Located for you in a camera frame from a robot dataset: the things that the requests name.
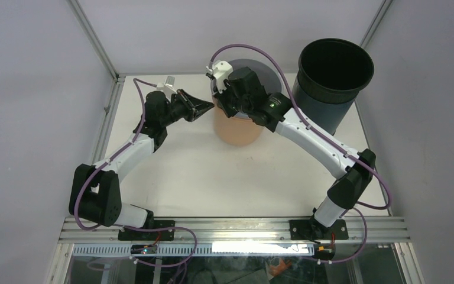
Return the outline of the orange capybara bin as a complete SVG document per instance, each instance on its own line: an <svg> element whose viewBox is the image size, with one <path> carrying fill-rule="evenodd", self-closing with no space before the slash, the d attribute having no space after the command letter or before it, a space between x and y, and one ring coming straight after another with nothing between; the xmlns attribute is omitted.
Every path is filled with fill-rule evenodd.
<svg viewBox="0 0 454 284"><path fill-rule="evenodd" d="M239 147L252 144L263 131L261 126L249 118L228 118L218 107L214 107L213 129L223 142Z"/></svg>

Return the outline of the grey plastic bin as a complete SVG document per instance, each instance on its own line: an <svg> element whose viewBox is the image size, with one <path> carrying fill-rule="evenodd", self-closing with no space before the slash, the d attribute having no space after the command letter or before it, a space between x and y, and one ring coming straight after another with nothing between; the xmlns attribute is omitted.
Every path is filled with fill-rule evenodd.
<svg viewBox="0 0 454 284"><path fill-rule="evenodd" d="M268 96L282 91L278 74L266 64L253 59L235 59L228 63L232 65L233 72L227 80L248 80L251 84L251 110L248 115L260 113L260 107ZM216 105L213 98L213 82L214 80L212 81L212 99Z"/></svg>

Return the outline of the black ribbed bin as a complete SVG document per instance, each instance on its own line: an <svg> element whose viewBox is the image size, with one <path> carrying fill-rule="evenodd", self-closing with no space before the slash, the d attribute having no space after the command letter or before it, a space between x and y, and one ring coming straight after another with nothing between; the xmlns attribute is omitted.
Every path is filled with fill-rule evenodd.
<svg viewBox="0 0 454 284"><path fill-rule="evenodd" d="M298 59L297 83L309 97L326 104L353 101L374 75L374 62L360 46L339 38L309 43Z"/></svg>

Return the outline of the dark blue bin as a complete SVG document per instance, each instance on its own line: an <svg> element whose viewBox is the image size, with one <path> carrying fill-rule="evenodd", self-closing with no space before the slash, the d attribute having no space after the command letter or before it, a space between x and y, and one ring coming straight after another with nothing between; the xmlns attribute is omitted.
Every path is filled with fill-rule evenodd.
<svg viewBox="0 0 454 284"><path fill-rule="evenodd" d="M328 104L312 98L295 79L292 93L301 112L331 135L344 119L354 101L344 104Z"/></svg>

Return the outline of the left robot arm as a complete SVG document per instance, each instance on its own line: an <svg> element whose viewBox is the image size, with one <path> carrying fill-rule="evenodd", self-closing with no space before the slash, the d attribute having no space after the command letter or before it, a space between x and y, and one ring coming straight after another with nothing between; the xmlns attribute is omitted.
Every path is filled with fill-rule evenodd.
<svg viewBox="0 0 454 284"><path fill-rule="evenodd" d="M193 122L214 107L212 102L189 95L182 89L167 98L162 91L153 91L142 99L143 110L139 124L127 141L109 157L95 164L81 164L74 171L69 212L78 226L88 227L81 220L99 226L131 227L139 240L154 234L152 212L124 203L121 182L146 157L154 154L167 137L167 127L180 119Z"/></svg>

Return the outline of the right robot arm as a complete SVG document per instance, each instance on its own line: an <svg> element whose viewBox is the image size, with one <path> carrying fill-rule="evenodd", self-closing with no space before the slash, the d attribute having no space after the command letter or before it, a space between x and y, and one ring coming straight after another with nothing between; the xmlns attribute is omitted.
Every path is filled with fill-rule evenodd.
<svg viewBox="0 0 454 284"><path fill-rule="evenodd" d="M320 162L336 179L327 196L314 211L311 235L324 240L333 225L354 207L372 180L367 169L375 163L368 149L357 151L342 145L310 118L300 118L299 108L280 92L269 93L257 74L248 67L233 69L227 62L210 67L207 76L214 82L213 96L227 117L247 115L256 125L289 139Z"/></svg>

